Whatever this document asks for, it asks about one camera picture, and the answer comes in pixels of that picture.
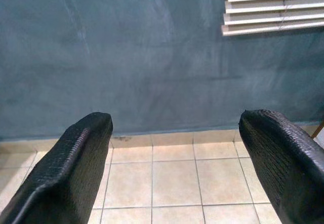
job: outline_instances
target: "tiled floor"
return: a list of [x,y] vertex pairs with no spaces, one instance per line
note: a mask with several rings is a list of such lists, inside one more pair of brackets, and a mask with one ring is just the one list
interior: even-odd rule
[[[89,223],[281,223],[242,142],[161,144],[109,150]],[[0,154],[0,211],[44,154]]]

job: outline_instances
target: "floor tile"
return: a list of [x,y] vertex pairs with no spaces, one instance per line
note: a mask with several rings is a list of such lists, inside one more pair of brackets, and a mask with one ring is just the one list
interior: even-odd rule
[[235,136],[234,136],[234,142],[237,142],[237,141],[242,141],[242,138],[241,138],[241,135],[239,133],[239,130],[235,130]]
[[196,159],[235,158],[237,153],[233,142],[194,144]]
[[152,134],[153,145],[179,145],[192,144],[192,132],[180,132],[171,134]]
[[29,143],[37,152],[48,152],[59,139],[41,139],[41,140],[31,140]]
[[102,211],[102,209],[92,210],[88,224],[100,224],[101,211]]
[[271,204],[255,204],[260,224],[281,224]]
[[32,144],[27,140],[1,141],[0,154],[35,153]]
[[47,152],[37,152],[36,157],[31,165],[34,167],[46,154]]
[[210,130],[194,132],[194,143],[233,142],[235,130]]
[[151,135],[149,134],[113,137],[110,141],[114,148],[152,146]]
[[194,160],[192,144],[154,146],[154,161]]
[[108,149],[108,153],[107,153],[107,157],[106,157],[106,164],[110,164],[111,163],[112,153],[113,153],[113,148],[110,147]]
[[253,205],[204,206],[206,223],[259,224]]
[[30,167],[35,153],[0,154],[0,168]]
[[112,163],[124,162],[151,162],[152,147],[115,148],[112,155]]
[[104,209],[101,223],[150,224],[151,208]]
[[103,175],[101,178],[100,186],[97,192],[97,197],[95,200],[95,203],[92,208],[103,208],[103,202],[105,199],[106,194],[106,188],[107,188],[107,181],[108,181],[108,175],[109,175],[109,164],[105,165],[105,169],[103,171]]
[[238,157],[250,157],[248,150],[246,149],[242,141],[235,142]]
[[29,174],[30,174],[30,172],[32,171],[32,169],[33,169],[33,167],[29,167],[28,168],[28,170],[27,170],[27,173],[26,173],[26,175],[25,175],[25,177],[24,177],[24,180],[22,181],[22,183],[21,184],[23,184],[24,183],[24,181],[26,180],[26,178],[29,176]]
[[238,159],[197,161],[197,168],[204,205],[252,202]]
[[153,224],[204,223],[201,206],[153,208]]
[[248,186],[254,203],[269,203],[269,199],[263,190],[263,187],[254,170],[253,163],[250,158],[240,158],[244,175],[247,179]]
[[315,130],[319,127],[319,125],[304,125],[300,126],[304,131],[306,131],[307,134],[312,136],[312,134],[315,132]]
[[28,168],[0,169],[0,212],[18,190]]
[[151,171],[151,163],[112,164],[104,207],[151,206]]
[[194,161],[153,162],[153,206],[201,204]]

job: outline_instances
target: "tile skirting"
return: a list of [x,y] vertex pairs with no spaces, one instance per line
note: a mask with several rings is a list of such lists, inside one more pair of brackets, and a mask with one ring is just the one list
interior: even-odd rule
[[[301,126],[309,135],[312,135],[318,125]],[[0,141],[0,153],[29,153],[49,151],[58,139]],[[215,142],[242,141],[239,130],[209,130],[195,132],[177,132],[164,134],[113,136],[110,139],[112,148],[182,145]]]

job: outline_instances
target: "white blinds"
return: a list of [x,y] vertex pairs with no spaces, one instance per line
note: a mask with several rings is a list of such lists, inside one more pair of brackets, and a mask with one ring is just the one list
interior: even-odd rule
[[223,35],[324,26],[324,0],[228,0]]

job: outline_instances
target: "wall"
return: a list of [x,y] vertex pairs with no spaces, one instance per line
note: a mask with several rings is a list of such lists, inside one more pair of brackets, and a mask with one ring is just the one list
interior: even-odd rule
[[221,36],[225,0],[0,0],[0,137],[93,111],[116,134],[235,128],[245,109],[324,117],[322,28]]

